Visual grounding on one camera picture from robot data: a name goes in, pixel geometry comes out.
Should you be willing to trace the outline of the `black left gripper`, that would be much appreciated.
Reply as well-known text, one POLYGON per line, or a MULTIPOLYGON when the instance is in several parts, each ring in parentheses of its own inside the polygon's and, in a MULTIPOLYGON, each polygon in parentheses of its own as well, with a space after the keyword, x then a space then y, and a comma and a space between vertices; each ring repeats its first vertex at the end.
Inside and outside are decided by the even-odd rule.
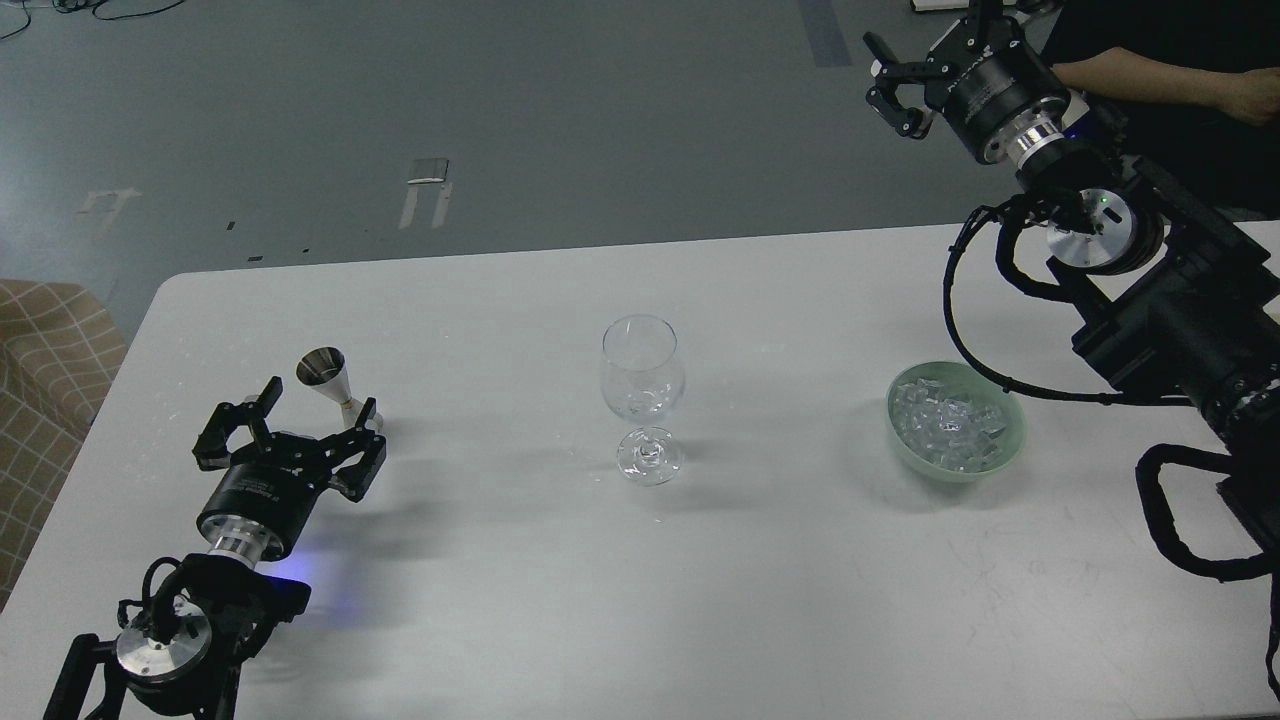
POLYGON ((282 395, 283 379, 274 375, 259 395, 216 405, 195 441, 197 468, 221 473, 196 518, 211 555, 287 559, 320 493, 333 489, 353 503, 362 501, 387 459, 387 437, 372 427, 375 398, 364 401, 351 428, 312 438, 273 436, 266 419, 282 395), (251 442, 232 451, 238 429, 247 429, 251 442))

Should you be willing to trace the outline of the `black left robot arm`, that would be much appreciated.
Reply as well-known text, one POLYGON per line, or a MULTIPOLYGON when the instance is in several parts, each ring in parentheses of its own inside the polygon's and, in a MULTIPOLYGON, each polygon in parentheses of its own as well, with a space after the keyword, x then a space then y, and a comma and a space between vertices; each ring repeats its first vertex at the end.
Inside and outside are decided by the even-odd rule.
POLYGON ((259 565, 293 552, 324 492, 362 500, 387 457, 375 398, 348 404, 343 430, 312 438, 268 425, 282 391, 273 377, 212 410, 192 448, 200 469, 221 473, 196 519, 207 548, 155 560, 141 597, 118 603, 116 637, 72 641, 45 717, 116 719, 127 696, 165 717, 233 717, 244 664, 312 593, 259 565))

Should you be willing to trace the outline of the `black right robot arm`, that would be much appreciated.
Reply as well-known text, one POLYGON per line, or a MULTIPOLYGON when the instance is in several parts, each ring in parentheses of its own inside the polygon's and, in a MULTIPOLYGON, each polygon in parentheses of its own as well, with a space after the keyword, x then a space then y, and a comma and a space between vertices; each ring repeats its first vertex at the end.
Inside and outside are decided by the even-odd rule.
POLYGON ((942 313, 966 364, 1002 392, 1064 402, 1190 406, 1221 454, 1156 445, 1135 465, 1149 534, 1176 568, 1217 582, 1279 571, 1277 297, 1268 251, 1167 170, 1123 151, 1126 118, 1070 91, 1028 42, 1024 26, 1051 1, 972 1, 919 61, 877 33, 868 104, 905 138, 942 118, 983 165, 1009 161, 1021 192, 977 208, 948 247, 942 313), (954 319, 957 265, 977 232, 1000 225, 995 265, 1021 293, 1075 307, 1073 351, 1108 384, 1101 395, 1033 386, 987 366, 954 319), (1160 482, 1167 465, 1220 475, 1219 495, 1260 547, 1202 559, 1179 537, 1160 482))

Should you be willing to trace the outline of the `person's hand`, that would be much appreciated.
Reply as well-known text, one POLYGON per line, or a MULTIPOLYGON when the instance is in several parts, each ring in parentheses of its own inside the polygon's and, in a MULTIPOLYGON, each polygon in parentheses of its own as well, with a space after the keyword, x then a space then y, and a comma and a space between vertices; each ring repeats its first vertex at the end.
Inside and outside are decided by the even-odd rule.
POLYGON ((1275 124, 1279 118, 1279 68, 1236 74, 1222 111, 1253 127, 1275 124))

